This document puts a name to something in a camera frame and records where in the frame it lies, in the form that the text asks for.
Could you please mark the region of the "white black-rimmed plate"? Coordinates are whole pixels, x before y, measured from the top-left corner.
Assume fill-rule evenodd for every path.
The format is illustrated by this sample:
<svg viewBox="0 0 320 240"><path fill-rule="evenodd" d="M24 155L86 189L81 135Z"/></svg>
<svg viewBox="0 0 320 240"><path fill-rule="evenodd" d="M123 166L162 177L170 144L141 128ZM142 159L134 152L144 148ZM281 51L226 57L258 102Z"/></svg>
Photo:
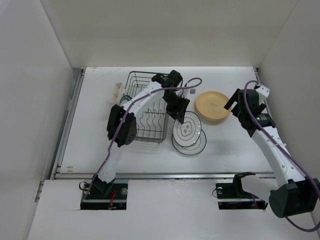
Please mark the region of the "white black-rimmed plate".
<svg viewBox="0 0 320 240"><path fill-rule="evenodd" d="M193 111L186 111L183 123L175 120L172 127L172 135L178 145L190 147L197 142L201 135L202 122Z"/></svg>
<svg viewBox="0 0 320 240"><path fill-rule="evenodd" d="M174 136L171 136L171 142L176 151L185 156L196 156L200 154L207 145L207 136L203 130L201 130L198 140L191 146L181 146L177 143Z"/></svg>

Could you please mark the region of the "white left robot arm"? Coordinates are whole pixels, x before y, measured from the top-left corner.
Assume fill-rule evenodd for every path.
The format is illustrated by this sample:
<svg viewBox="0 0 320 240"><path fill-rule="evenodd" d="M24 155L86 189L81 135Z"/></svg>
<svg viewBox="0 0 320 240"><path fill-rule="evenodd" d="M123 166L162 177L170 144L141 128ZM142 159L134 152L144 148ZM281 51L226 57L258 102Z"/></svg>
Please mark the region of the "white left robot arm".
<svg viewBox="0 0 320 240"><path fill-rule="evenodd" d="M163 99L169 116L181 124L184 122L190 101L176 94L182 81L183 77L175 70L167 75L157 73L138 95L123 105L115 104L111 108L106 128L110 140L107 157L92 179L94 192L100 198L111 195L116 168L124 146L131 144L136 138L137 120L153 102Z"/></svg>

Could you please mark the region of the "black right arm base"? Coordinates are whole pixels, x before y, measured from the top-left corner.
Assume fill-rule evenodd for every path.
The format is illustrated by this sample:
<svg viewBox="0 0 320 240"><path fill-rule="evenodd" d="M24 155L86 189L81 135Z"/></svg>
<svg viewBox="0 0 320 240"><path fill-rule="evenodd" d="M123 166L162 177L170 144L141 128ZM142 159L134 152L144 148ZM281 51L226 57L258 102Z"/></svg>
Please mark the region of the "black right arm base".
<svg viewBox="0 0 320 240"><path fill-rule="evenodd" d="M218 180L212 196L217 198L219 210L266 210L268 203L252 193L242 189L241 179L256 176L252 172L242 172L234 175L232 180Z"/></svg>

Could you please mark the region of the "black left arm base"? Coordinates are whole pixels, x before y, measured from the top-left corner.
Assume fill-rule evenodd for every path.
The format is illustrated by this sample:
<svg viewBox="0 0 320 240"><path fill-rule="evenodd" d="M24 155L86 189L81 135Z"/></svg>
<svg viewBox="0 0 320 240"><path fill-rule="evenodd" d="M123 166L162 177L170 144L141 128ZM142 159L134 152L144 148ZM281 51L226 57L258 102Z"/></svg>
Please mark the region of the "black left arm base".
<svg viewBox="0 0 320 240"><path fill-rule="evenodd" d="M128 180L115 180L105 187L99 179L95 182L102 187L102 192L89 182L82 181L78 187L82 191L81 210L126 210L128 197Z"/></svg>

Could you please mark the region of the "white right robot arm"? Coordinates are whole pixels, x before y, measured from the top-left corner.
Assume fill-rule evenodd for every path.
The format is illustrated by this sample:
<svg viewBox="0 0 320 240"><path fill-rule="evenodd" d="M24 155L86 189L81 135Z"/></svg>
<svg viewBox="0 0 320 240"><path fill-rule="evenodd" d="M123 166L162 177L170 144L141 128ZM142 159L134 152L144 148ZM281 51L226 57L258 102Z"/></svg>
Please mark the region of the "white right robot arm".
<svg viewBox="0 0 320 240"><path fill-rule="evenodd" d="M308 177L291 160L274 120L263 112L269 93L264 85L237 89L224 108L231 110L260 148L275 175L276 184L269 184L252 172L238 173L232 181L232 193L239 198L258 197L269 204L279 218L312 212L319 198L320 182Z"/></svg>

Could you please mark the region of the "yellow plate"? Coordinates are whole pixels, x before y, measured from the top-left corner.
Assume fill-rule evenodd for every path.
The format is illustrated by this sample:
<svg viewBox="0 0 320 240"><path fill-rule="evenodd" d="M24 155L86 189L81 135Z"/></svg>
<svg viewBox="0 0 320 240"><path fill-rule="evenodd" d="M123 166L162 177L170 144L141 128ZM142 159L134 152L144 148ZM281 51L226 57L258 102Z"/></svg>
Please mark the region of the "yellow plate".
<svg viewBox="0 0 320 240"><path fill-rule="evenodd" d="M224 108L228 101L229 98L221 92L206 91L196 98L195 110L207 121L222 121L228 117L231 112L231 108Z"/></svg>

